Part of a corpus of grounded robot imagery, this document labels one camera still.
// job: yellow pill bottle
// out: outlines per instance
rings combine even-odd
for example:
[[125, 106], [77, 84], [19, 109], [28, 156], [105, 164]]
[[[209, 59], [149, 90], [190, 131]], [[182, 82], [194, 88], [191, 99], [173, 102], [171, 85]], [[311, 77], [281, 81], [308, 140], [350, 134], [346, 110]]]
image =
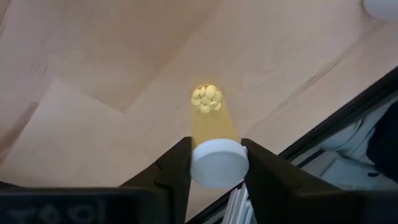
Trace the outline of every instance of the yellow pill bottle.
[[190, 95], [192, 119], [192, 179], [204, 187], [231, 188], [249, 169], [246, 148], [240, 145], [223, 92], [212, 84]]

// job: white object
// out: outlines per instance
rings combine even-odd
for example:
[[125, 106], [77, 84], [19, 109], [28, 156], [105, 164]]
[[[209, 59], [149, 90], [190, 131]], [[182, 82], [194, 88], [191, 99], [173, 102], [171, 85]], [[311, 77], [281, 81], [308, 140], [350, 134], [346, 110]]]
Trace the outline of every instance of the white object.
[[398, 21], [398, 0], [364, 0], [364, 7], [376, 19]]
[[216, 101], [216, 102], [220, 102], [221, 99], [222, 99], [222, 97], [223, 97], [223, 96], [222, 96], [221, 92], [220, 92], [220, 91], [216, 91], [216, 92], [214, 93], [213, 100]]
[[204, 96], [205, 96], [205, 93], [206, 93], [206, 87], [202, 86], [202, 87], [200, 88], [199, 96], [200, 96], [200, 97], [204, 97]]
[[192, 97], [191, 98], [191, 103], [192, 103], [193, 106], [199, 106], [200, 103], [201, 103], [201, 99]]
[[192, 98], [199, 98], [200, 90], [196, 89], [192, 93]]
[[223, 224], [250, 224], [253, 217], [253, 208], [249, 200], [246, 185], [241, 189], [234, 189], [229, 196]]
[[218, 111], [221, 109], [221, 103], [218, 103], [217, 106], [214, 107], [215, 111]]
[[214, 109], [214, 107], [216, 107], [217, 104], [218, 104], [217, 102], [212, 101], [212, 102], [209, 103], [209, 107], [210, 107], [211, 109]]
[[204, 187], [235, 187], [248, 170], [246, 148], [234, 140], [212, 139], [199, 144], [192, 152], [191, 177]]
[[204, 105], [207, 105], [207, 104], [209, 104], [211, 102], [211, 99], [209, 97], [207, 97], [207, 96], [204, 96], [204, 97], [202, 97], [201, 102]]
[[213, 85], [210, 85], [206, 88], [205, 96], [208, 97], [209, 99], [212, 99], [216, 93], [216, 87]]
[[200, 107], [200, 112], [203, 113], [203, 114], [208, 114], [208, 113], [210, 113], [210, 108], [209, 108], [209, 106], [203, 105], [202, 107]]

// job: pill bottle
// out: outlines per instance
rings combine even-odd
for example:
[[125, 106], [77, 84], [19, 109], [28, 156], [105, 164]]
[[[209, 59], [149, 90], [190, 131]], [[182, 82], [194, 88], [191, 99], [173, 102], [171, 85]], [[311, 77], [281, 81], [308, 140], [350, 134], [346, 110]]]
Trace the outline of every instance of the pill bottle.
[[212, 84], [190, 95], [192, 119], [192, 179], [204, 187], [231, 188], [249, 169], [246, 148], [233, 127], [223, 92]]

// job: wooden table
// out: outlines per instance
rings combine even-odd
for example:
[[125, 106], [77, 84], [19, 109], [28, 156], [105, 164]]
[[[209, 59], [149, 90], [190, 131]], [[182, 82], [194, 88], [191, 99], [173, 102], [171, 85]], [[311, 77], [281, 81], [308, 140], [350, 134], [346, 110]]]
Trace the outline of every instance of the wooden table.
[[[360, 0], [12, 0], [1, 27], [0, 134], [40, 105], [0, 179], [31, 186], [137, 174], [190, 135], [204, 82], [278, 154], [398, 64], [398, 25]], [[187, 219], [227, 190], [193, 184]]]

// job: yellow pill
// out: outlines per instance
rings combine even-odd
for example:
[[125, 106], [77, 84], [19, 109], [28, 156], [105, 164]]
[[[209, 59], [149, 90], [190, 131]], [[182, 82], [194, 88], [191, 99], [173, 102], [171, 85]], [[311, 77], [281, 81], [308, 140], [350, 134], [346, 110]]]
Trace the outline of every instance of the yellow pill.
[[200, 88], [199, 96], [200, 96], [200, 97], [204, 97], [204, 96], [205, 96], [205, 93], [206, 93], [206, 87], [202, 86], [202, 87]]
[[204, 96], [204, 97], [202, 97], [201, 102], [202, 102], [204, 105], [207, 105], [207, 104], [209, 104], [209, 103], [211, 102], [211, 99], [208, 98], [208, 97], [206, 97], [206, 96]]
[[220, 102], [221, 98], [222, 98], [221, 92], [220, 91], [216, 91], [215, 94], [214, 94], [213, 100], [216, 101], [216, 102]]
[[202, 107], [200, 108], [200, 112], [203, 113], [203, 114], [208, 114], [208, 113], [210, 113], [210, 108], [209, 108], [209, 106], [202, 106]]
[[193, 106], [199, 106], [200, 103], [201, 103], [201, 99], [192, 97], [191, 98], [191, 103], [192, 103]]
[[200, 90], [196, 89], [196, 90], [193, 91], [192, 97], [193, 98], [199, 98], [199, 94], [200, 94]]
[[205, 96], [206, 96], [206, 97], [209, 97], [209, 98], [211, 99], [211, 98], [214, 97], [215, 93], [216, 93], [216, 88], [215, 88], [215, 86], [210, 85], [210, 86], [208, 86], [208, 87], [206, 88]]
[[210, 109], [214, 109], [216, 106], [217, 106], [217, 102], [215, 102], [215, 101], [212, 101], [212, 102], [210, 102], [209, 103], [209, 107], [210, 107]]
[[220, 110], [220, 108], [221, 108], [221, 103], [218, 103], [217, 106], [214, 107], [214, 110], [218, 111]]

